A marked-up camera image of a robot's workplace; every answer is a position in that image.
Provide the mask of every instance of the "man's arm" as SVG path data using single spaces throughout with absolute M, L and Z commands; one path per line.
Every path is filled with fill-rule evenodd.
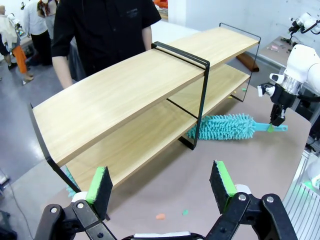
M 161 20 L 160 14 L 152 0 L 141 0 L 142 15 L 142 39 L 145 50 L 151 49 L 152 30 L 151 25 Z
M 68 6 L 59 4 L 54 21 L 54 39 L 52 43 L 52 63 L 56 75 L 64 89 L 72 85 L 72 78 L 66 56 L 70 51 L 70 42 L 74 37 L 74 22 Z
M 72 85 L 72 78 L 69 70 L 67 57 L 54 56 L 52 58 L 53 68 L 55 70 L 58 79 L 64 89 Z
M 145 50 L 146 51 L 150 50 L 151 44 L 152 44 L 151 26 L 148 26 L 148 27 L 142 29 L 142 39 L 143 39 Z

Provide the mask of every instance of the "white wall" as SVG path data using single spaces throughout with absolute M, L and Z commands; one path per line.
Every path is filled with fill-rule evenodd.
M 0 5 L 5 6 L 5 14 L 13 13 L 14 16 L 20 20 L 21 25 L 23 25 L 23 11 L 21 8 L 21 3 L 24 2 L 26 5 L 29 0 L 0 0 Z
M 186 25 L 187 0 L 168 1 L 168 22 L 180 26 Z
M 260 36 L 262 47 L 280 35 L 289 37 L 291 17 L 308 12 L 320 19 L 320 0 L 186 0 L 185 8 L 186 27 L 203 31 L 223 22 Z M 320 54 L 320 35 L 295 36 Z

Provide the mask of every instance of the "person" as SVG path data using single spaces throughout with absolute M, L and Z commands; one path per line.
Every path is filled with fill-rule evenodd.
M 11 62 L 10 52 L 7 51 L 6 46 L 2 43 L 2 36 L 0 34 L 0 54 L 4 57 L 4 60 L 8 64 L 8 69 L 11 70 L 17 66 L 15 62 Z
M 151 25 L 160 20 L 152 0 L 61 0 L 51 50 L 63 88 L 72 85 L 66 56 L 74 36 L 90 76 L 151 49 Z
M 44 18 L 51 40 L 54 39 L 54 26 L 57 11 L 57 0 L 40 0 L 37 4 L 39 17 Z
M 31 36 L 42 65 L 52 65 L 51 40 L 46 21 L 38 16 L 38 0 L 30 0 L 24 7 L 24 30 Z
M 26 66 L 26 55 L 20 46 L 20 38 L 18 37 L 15 26 L 7 18 L 5 6 L 0 6 L 0 34 L 2 37 L 2 43 L 5 45 L 6 50 L 14 54 L 16 63 L 19 67 L 20 72 L 23 74 L 25 82 L 32 81 L 33 75 L 28 72 Z

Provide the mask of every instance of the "teal microfiber duster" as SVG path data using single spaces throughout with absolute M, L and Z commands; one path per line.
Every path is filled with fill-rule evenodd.
M 267 123 L 257 123 L 250 115 L 216 115 L 206 116 L 202 119 L 199 129 L 201 140 L 241 140 L 251 139 L 256 131 L 261 132 L 284 132 L 287 125 L 272 127 Z M 187 132 L 189 138 L 194 139 L 196 127 Z
M 69 169 L 67 167 L 65 168 L 65 174 L 77 187 L 79 187 L 77 185 L 74 177 L 72 176 L 71 172 L 69 171 Z M 73 191 L 73 189 L 71 187 L 69 187 L 68 185 L 66 186 L 66 190 L 69 192 L 69 196 L 68 196 L 69 198 L 73 198 L 74 195 L 76 195 L 76 192 Z

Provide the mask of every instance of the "orange pants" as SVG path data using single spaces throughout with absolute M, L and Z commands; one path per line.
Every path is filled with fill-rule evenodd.
M 12 50 L 12 53 L 15 56 L 16 63 L 18 64 L 20 73 L 26 74 L 27 73 L 27 65 L 26 65 L 27 57 L 26 57 L 25 52 L 23 51 L 22 47 L 20 45 L 15 47 Z

